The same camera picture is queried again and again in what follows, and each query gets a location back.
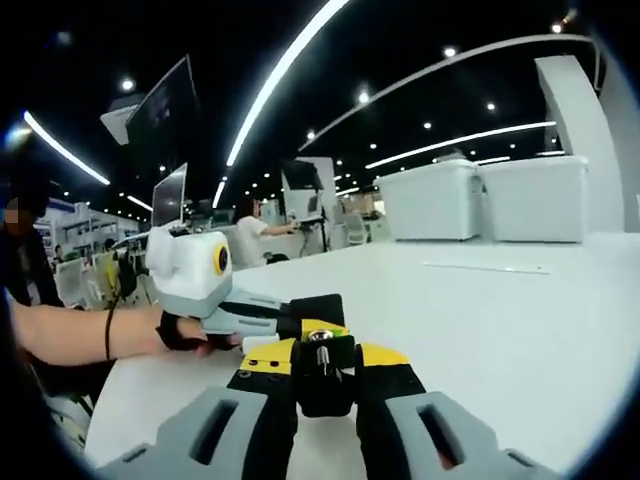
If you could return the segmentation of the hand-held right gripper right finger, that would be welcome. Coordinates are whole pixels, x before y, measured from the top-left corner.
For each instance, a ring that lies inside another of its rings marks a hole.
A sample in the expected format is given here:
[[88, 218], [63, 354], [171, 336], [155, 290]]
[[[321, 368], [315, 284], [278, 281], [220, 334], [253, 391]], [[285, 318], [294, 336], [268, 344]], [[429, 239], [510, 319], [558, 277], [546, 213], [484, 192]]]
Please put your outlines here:
[[362, 343], [355, 354], [356, 432], [369, 479], [553, 479], [498, 445], [494, 430], [442, 392], [427, 391], [406, 356]]

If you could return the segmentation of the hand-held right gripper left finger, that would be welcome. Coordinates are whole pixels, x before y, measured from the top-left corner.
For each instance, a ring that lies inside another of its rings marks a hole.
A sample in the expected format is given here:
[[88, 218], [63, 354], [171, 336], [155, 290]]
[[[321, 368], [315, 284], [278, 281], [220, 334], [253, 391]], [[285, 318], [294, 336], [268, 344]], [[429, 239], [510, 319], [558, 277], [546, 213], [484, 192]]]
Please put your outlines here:
[[101, 479], [284, 479], [298, 419], [293, 338], [259, 345], [226, 387], [211, 387], [142, 444], [99, 468]]

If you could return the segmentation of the person's left hand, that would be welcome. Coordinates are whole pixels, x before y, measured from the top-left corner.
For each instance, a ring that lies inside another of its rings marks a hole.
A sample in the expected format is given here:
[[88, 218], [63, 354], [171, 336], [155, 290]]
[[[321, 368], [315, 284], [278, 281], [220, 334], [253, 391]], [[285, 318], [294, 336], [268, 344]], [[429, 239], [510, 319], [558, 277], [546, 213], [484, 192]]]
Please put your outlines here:
[[202, 330], [198, 319], [179, 317], [168, 312], [162, 313], [156, 332], [167, 349], [191, 351], [202, 357], [214, 351], [230, 351], [238, 348], [243, 340], [239, 334], [207, 334]]

